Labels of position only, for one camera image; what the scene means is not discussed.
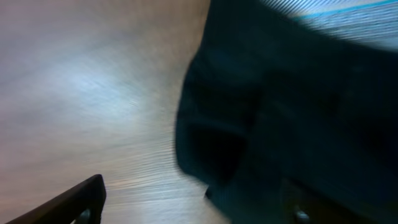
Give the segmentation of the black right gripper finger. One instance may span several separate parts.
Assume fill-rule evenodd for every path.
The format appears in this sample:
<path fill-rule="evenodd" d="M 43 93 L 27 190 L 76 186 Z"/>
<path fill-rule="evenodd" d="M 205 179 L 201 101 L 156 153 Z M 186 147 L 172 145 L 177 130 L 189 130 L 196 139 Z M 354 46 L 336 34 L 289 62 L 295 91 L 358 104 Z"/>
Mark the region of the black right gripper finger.
<path fill-rule="evenodd" d="M 100 224 L 105 201 L 103 176 L 96 174 L 6 224 Z"/>

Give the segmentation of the black shorts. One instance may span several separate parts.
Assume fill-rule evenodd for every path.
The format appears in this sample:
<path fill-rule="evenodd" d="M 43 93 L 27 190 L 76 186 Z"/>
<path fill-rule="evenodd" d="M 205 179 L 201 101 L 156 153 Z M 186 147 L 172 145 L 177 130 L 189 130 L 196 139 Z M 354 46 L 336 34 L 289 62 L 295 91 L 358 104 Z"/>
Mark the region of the black shorts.
<path fill-rule="evenodd" d="M 396 223 L 397 54 L 212 1 L 175 153 L 233 223 Z"/>

